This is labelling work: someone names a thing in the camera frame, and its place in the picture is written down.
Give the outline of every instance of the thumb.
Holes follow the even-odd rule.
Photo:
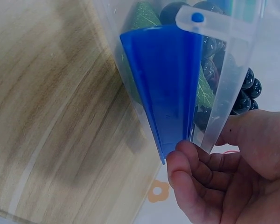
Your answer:
[[[280,177],[280,112],[249,111],[230,116],[217,145],[239,147],[242,157],[264,178]]]

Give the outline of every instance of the clear plastic container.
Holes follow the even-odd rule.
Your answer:
[[[210,153],[247,74],[265,0],[94,2],[162,162],[184,139]]]

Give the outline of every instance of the orange flower sticker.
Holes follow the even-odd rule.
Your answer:
[[[158,180],[154,180],[149,192],[148,192],[148,200],[151,203],[165,201],[169,197],[169,184],[166,182],[161,182]]]

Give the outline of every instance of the artificial leaf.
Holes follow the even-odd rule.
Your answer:
[[[160,26],[161,22],[150,2],[141,1],[136,5],[131,29]]]
[[[198,106],[205,106],[211,108],[214,103],[214,100],[215,96],[204,77],[203,69],[200,65],[196,104]]]

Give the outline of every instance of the wooden table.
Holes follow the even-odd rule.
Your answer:
[[[159,166],[92,0],[0,0],[0,215],[130,224]]]

